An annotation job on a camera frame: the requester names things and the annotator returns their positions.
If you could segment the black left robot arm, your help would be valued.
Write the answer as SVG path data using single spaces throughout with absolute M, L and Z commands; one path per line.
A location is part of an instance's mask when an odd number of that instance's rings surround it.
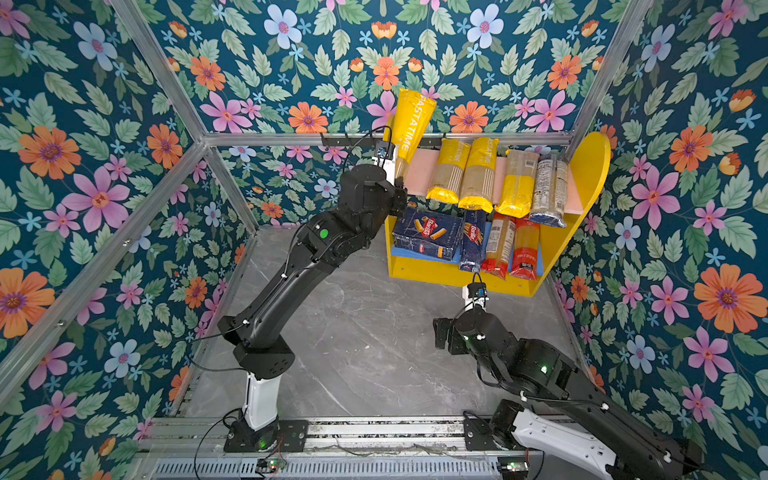
M 247 373 L 239 425 L 262 434 L 277 428 L 281 376 L 295 354 L 281 331 L 313 290 L 350 256 L 370 247 L 390 216 L 407 206 L 401 176 L 364 164 L 340 178 L 337 206 L 300 226 L 289 243 L 285 261 L 266 287 L 240 313 L 218 322 L 222 336 Z

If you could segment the yellow Pastatime spaghetti bag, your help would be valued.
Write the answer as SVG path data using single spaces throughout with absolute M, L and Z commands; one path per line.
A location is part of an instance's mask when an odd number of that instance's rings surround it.
M 455 139 L 444 139 L 433 170 L 426 198 L 457 205 L 461 183 L 468 162 L 471 146 Z

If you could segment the yellow-ended clear spaghetti bag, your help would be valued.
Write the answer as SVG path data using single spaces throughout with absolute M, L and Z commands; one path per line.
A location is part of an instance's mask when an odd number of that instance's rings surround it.
M 523 218 L 532 208 L 539 155 L 530 151 L 510 150 L 496 211 L 502 215 Z

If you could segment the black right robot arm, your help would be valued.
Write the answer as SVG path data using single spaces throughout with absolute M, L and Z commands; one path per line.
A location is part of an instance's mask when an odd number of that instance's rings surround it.
M 513 400 L 491 423 L 500 438 L 565 460 L 602 479 L 682 479 L 704 467 L 700 447 L 674 440 L 619 406 L 551 344 L 518 338 L 483 307 L 433 321 L 435 344 L 470 355 L 489 386 Z

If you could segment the red spaghetti bag white label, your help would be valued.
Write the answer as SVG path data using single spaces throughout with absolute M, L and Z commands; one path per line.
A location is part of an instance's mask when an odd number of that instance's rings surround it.
M 485 258 L 481 270 L 502 280 L 507 277 L 512 259 L 516 234 L 516 221 L 508 216 L 495 213 L 487 237 Z

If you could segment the blue Ankara spaghetti bag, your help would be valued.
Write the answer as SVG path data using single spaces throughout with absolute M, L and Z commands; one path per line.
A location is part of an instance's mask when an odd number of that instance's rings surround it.
M 529 220 L 549 227 L 565 228 L 569 167 L 559 156 L 537 165 Z

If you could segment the blue Barilla rigatoni box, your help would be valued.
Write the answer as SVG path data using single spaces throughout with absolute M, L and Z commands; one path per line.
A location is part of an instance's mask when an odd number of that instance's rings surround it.
M 393 229 L 393 245 L 420 255 L 452 260 L 463 234 L 461 217 L 408 207 Z

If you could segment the blue Barilla spaghetti box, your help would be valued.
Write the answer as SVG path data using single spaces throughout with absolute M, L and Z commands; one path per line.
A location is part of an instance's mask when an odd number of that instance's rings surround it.
M 483 210 L 464 212 L 459 269 L 465 272 L 479 272 L 484 261 L 487 213 Z

